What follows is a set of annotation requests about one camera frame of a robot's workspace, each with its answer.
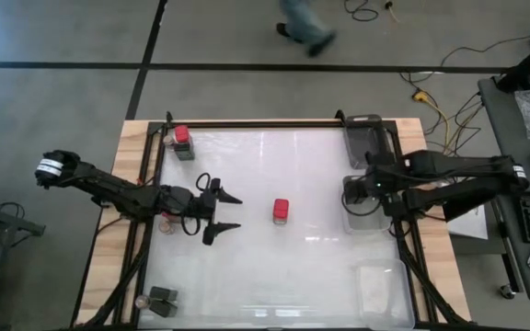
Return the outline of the clear plastic bin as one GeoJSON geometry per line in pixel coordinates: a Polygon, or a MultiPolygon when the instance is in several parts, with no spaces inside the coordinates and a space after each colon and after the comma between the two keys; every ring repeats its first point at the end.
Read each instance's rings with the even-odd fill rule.
{"type": "Polygon", "coordinates": [[[359,316],[374,331],[411,331],[415,316],[404,264],[365,259],[354,268],[359,316]]]}

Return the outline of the black desk support bar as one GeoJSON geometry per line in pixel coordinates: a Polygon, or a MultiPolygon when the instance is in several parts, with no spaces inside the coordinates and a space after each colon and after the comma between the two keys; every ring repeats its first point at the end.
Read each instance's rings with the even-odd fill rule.
{"type": "Polygon", "coordinates": [[[443,206],[444,217],[450,222],[460,216],[476,209],[481,205],[487,205],[487,209],[490,210],[489,216],[494,221],[500,219],[500,213],[497,203],[497,198],[494,195],[484,196],[468,196],[465,198],[456,198],[448,200],[443,206]]]}

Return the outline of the grey desk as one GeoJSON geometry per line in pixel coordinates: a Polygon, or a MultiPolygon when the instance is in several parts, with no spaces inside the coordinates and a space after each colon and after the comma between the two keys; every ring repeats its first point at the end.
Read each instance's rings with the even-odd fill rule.
{"type": "MultiPolygon", "coordinates": [[[[501,153],[511,155],[524,168],[530,181],[530,140],[514,96],[500,91],[493,78],[480,79],[478,90],[501,153]]],[[[523,220],[517,213],[515,198],[500,196],[496,199],[496,205],[497,221],[505,227],[507,244],[516,264],[517,278],[530,300],[530,268],[527,266],[530,243],[523,239],[523,220]]]]}

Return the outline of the red block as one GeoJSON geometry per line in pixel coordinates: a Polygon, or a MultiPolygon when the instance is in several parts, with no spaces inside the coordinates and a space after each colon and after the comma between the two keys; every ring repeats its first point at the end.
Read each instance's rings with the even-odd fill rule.
{"type": "Polygon", "coordinates": [[[276,199],[273,203],[272,221],[275,224],[286,224],[289,218],[289,200],[276,199]]]}

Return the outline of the person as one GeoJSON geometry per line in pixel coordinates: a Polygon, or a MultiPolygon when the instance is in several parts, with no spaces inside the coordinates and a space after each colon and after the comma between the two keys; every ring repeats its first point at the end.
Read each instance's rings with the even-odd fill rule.
{"type": "Polygon", "coordinates": [[[275,25],[276,32],[303,44],[309,58],[319,56],[336,39],[336,31],[326,27],[307,0],[279,0],[286,21],[275,25]]]}

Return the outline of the black stand pole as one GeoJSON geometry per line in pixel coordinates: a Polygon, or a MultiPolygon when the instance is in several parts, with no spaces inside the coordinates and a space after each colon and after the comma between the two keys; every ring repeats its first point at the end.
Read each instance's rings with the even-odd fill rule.
{"type": "Polygon", "coordinates": [[[496,83],[496,86],[502,92],[511,93],[516,91],[519,87],[526,86],[528,84],[529,75],[530,54],[517,65],[511,67],[502,79],[496,83]]]}

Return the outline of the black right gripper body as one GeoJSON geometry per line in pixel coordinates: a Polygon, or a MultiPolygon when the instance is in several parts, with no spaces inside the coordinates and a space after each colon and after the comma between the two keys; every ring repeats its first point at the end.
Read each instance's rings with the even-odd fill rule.
{"type": "Polygon", "coordinates": [[[347,204],[359,204],[369,199],[382,201],[386,195],[387,176],[346,176],[342,179],[342,187],[347,204]]]}

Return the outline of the dark grey plastic bin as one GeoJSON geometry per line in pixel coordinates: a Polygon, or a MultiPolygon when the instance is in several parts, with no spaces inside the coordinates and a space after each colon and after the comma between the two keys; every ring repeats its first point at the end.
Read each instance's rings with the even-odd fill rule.
{"type": "Polygon", "coordinates": [[[342,124],[347,155],[353,169],[387,162],[392,156],[383,120],[378,115],[350,116],[342,119],[342,124]]]}

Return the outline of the white plastic bin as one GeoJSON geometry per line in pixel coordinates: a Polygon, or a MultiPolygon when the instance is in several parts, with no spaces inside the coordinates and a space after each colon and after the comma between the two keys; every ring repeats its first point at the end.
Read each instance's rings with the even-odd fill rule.
{"type": "Polygon", "coordinates": [[[388,229],[390,219],[385,216],[380,201],[369,199],[359,204],[347,204],[342,191],[340,202],[343,227],[347,234],[373,234],[388,229]]]}

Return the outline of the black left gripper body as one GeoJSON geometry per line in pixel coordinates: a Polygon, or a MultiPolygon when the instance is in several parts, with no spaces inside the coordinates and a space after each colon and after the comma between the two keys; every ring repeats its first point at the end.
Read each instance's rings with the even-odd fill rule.
{"type": "Polygon", "coordinates": [[[195,219],[197,223],[205,220],[207,224],[203,230],[202,242],[205,245],[212,245],[216,237],[214,215],[220,188],[221,180],[211,179],[200,196],[195,197],[187,188],[161,185],[159,210],[179,216],[182,222],[185,218],[195,219]]]}

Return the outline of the white paper sheet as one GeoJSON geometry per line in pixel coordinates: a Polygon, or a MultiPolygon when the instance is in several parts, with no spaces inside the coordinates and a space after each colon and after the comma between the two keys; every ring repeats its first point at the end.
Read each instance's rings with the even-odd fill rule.
{"type": "Polygon", "coordinates": [[[449,234],[487,240],[487,218],[483,205],[447,223],[449,234]]]}

